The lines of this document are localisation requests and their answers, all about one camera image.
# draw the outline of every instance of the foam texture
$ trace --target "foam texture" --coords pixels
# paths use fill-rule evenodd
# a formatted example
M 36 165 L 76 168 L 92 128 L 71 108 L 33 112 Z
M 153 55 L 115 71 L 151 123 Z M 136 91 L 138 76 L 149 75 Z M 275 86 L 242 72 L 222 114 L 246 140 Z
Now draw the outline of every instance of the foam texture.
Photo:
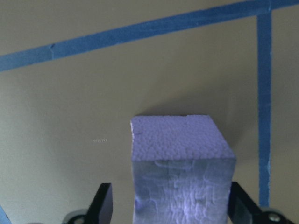
M 134 224 L 226 224 L 235 156 L 209 116 L 136 116 Z

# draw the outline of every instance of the screw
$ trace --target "screw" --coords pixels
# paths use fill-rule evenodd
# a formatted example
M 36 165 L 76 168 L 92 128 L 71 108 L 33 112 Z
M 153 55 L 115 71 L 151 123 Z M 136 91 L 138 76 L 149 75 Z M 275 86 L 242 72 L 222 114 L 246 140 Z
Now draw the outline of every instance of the screw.
M 279 215 L 277 215 L 275 213 L 270 213 L 269 220 L 271 220 L 273 222 L 280 222 L 280 217 L 279 217 Z
M 84 218 L 78 218 L 74 221 L 74 224 L 83 224 L 84 223 Z

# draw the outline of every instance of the foam block top face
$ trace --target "foam block top face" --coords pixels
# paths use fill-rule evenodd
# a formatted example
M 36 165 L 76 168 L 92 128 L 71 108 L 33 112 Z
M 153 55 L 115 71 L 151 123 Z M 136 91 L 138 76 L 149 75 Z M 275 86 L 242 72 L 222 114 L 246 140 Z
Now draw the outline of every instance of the foam block top face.
M 136 116 L 131 120 L 132 161 L 234 158 L 207 115 Z

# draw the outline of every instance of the blue tape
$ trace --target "blue tape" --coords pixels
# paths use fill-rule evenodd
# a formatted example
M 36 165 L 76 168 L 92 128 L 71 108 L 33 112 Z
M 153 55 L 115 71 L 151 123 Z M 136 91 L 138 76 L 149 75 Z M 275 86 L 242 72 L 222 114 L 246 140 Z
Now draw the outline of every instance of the blue tape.
M 250 0 L 143 22 L 0 56 L 0 71 L 81 54 L 91 50 L 180 30 L 240 19 L 256 14 L 264 14 L 268 12 L 268 10 L 269 3 L 267 1 Z
M 278 9 L 299 4 L 299 0 L 272 0 L 271 8 Z
M 257 17 L 259 202 L 270 203 L 271 172 L 271 12 Z
M 1 206 L 0 206 L 0 224 L 11 224 L 10 220 L 8 219 L 7 215 L 5 214 Z

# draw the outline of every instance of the foam block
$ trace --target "foam block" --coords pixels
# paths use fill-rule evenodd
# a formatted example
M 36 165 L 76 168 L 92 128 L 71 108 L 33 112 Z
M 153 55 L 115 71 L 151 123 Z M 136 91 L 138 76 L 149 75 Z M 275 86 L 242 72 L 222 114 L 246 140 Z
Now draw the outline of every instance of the foam block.
M 10 220 L 8 219 L 7 215 L 5 214 L 1 206 L 0 206 L 0 224 L 11 224 Z
M 226 224 L 235 156 L 209 116 L 131 120 L 134 224 Z

